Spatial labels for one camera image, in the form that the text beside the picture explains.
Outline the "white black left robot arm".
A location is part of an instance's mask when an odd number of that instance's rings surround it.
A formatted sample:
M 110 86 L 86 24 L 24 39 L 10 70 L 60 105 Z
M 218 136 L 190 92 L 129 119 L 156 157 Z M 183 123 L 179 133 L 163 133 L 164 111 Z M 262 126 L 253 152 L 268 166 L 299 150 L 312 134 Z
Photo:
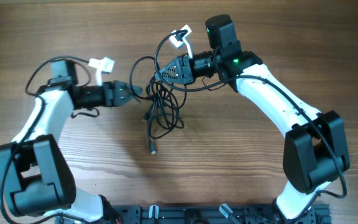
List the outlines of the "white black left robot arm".
M 35 106 L 20 133 L 0 145 L 0 211 L 5 221 L 33 217 L 69 223 L 122 223 L 119 212 L 102 195 L 76 187 L 58 146 L 68 118 L 97 117 L 99 108 L 126 104 L 141 93 L 139 86 L 105 82 L 114 61 L 63 55 L 47 64 L 52 77 L 35 93 Z

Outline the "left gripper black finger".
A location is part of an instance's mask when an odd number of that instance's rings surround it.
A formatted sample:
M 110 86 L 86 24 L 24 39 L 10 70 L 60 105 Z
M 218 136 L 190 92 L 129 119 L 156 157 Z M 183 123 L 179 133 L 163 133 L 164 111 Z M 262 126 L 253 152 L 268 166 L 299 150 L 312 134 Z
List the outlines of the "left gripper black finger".
M 116 88 L 123 95 L 139 95 L 142 93 L 141 87 L 120 81 L 116 82 Z
M 139 101 L 138 97 L 134 96 L 134 95 L 118 95 L 116 97 L 116 106 L 124 106 L 125 104 L 127 104 L 130 101 Z

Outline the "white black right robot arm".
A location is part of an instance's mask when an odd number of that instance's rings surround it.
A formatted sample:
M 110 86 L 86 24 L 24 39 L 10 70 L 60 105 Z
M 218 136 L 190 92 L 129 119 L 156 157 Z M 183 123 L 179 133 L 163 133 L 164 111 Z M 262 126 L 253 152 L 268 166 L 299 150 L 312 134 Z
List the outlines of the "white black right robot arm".
M 283 171 L 287 183 L 273 201 L 270 223 L 296 223 L 313 219 L 320 223 L 313 203 L 335 180 L 343 181 L 350 167 L 344 123 L 335 111 L 322 113 L 282 85 L 255 53 L 243 50 L 229 15 L 209 18 L 206 33 L 210 51 L 195 54 L 188 26 L 174 30 L 166 40 L 187 52 L 164 67 L 155 77 L 184 93 L 198 77 L 218 74 L 220 85 L 252 101 L 285 139 Z

